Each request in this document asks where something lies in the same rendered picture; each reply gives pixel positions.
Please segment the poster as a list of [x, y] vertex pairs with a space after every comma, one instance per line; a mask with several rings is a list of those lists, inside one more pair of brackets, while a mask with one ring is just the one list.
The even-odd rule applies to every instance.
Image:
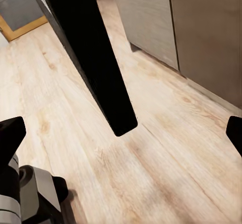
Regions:
[[97, 0], [36, 0], [105, 115], [121, 137], [137, 119]]

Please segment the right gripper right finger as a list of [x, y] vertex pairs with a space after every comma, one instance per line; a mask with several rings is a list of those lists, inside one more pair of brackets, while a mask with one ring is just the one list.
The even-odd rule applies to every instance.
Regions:
[[230, 116], [226, 128], [226, 135], [242, 156], [242, 118]]

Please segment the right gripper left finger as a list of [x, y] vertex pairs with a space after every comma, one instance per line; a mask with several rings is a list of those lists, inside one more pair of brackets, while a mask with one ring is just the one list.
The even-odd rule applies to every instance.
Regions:
[[21, 116], [0, 122], [0, 177], [26, 135]]

